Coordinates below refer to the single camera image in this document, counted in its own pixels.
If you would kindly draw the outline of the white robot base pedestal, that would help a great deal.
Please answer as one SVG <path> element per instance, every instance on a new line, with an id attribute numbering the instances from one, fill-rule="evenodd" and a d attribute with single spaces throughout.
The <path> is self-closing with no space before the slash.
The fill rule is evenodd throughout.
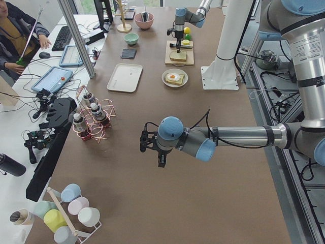
<path id="1" fill-rule="evenodd" d="M 216 58 L 201 67 L 204 90 L 238 90 L 235 56 L 246 22 L 250 20 L 255 1 L 229 1 L 226 8 Z"/>

